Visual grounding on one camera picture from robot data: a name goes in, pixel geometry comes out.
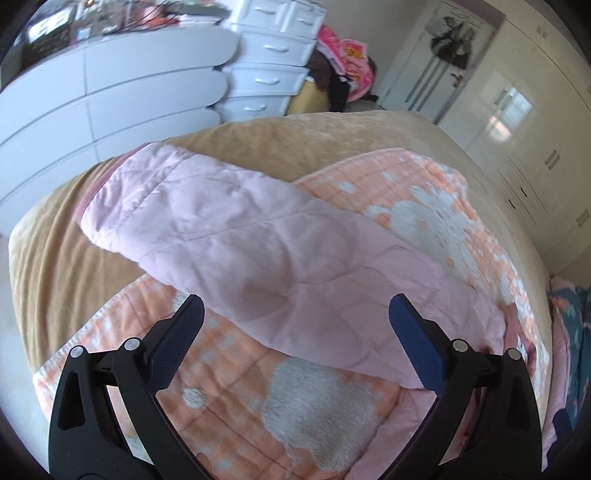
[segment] white dresser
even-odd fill
[[[228,81],[215,67],[235,56],[238,40],[219,27],[114,35],[16,78],[0,92],[0,234],[99,161],[218,126],[211,106]]]
[[[300,93],[326,10],[306,0],[222,0],[232,10],[223,26],[240,34],[226,64],[229,89],[216,104],[223,122],[285,115]]]

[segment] metal screw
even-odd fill
[[[456,352],[467,352],[468,350],[468,344],[464,340],[454,340],[452,346]]]
[[[125,342],[124,345],[126,350],[129,350],[130,352],[135,350],[137,347],[139,347],[139,339],[137,338],[130,338],[129,340],[127,340]]]
[[[519,350],[516,350],[515,348],[509,348],[509,356],[513,360],[520,360],[521,359],[521,354],[519,353]]]
[[[70,356],[72,358],[78,358],[83,353],[84,353],[84,349],[80,345],[75,346],[72,350],[70,350]]]

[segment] wall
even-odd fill
[[[591,285],[591,246],[580,254],[575,261],[558,274],[581,287]]]
[[[428,0],[324,0],[326,24],[341,38],[368,44],[378,85]]]

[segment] orange plaid blanket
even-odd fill
[[[467,200],[457,171],[400,148],[359,155],[297,184],[333,205],[373,218],[440,261],[499,305],[515,303],[529,340],[535,319],[519,276]],[[74,345],[118,348],[170,317],[186,294],[144,275],[103,306],[34,375],[49,417]],[[534,390],[547,365],[538,363]],[[170,387],[157,394],[194,453],[224,480],[343,478],[396,408],[401,387],[270,350],[208,311]],[[132,450],[148,460],[116,389],[113,404]]]

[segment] beige bedspread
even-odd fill
[[[408,112],[315,113],[226,124],[169,140],[192,151],[294,181],[359,153],[404,147],[459,170],[469,200],[515,264],[537,319],[538,354],[551,352],[548,273],[529,236],[484,172],[441,130]],[[21,220],[10,241],[15,312],[36,371],[113,295],[143,272],[82,234],[73,211],[113,160],[56,189]],[[548,392],[542,405],[547,403]]]

